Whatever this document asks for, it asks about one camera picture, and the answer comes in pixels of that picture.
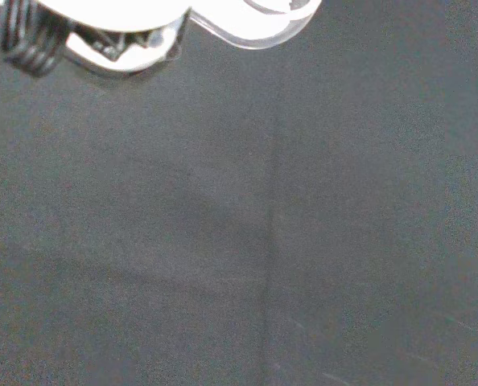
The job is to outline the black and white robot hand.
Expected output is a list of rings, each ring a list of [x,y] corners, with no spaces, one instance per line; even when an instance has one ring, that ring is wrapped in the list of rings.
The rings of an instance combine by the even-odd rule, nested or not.
[[[191,10],[189,1],[0,1],[0,52],[35,78],[64,58],[132,76],[175,57]]]

